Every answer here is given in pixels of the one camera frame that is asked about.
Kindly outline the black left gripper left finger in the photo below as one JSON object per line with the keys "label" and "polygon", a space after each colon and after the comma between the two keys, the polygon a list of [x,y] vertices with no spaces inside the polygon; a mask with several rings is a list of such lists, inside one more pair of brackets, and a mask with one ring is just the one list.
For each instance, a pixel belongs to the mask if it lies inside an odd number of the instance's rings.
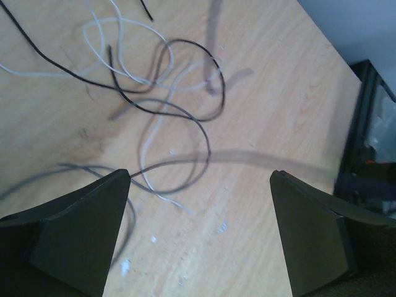
{"label": "black left gripper left finger", "polygon": [[127,170],[1,219],[2,296],[101,296],[129,193]]}

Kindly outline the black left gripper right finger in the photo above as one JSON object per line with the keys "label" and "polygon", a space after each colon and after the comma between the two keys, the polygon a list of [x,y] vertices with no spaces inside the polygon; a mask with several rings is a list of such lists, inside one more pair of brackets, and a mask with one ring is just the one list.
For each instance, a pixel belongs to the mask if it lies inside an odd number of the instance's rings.
{"label": "black left gripper right finger", "polygon": [[395,296],[395,219],[285,171],[270,190],[293,296]]}

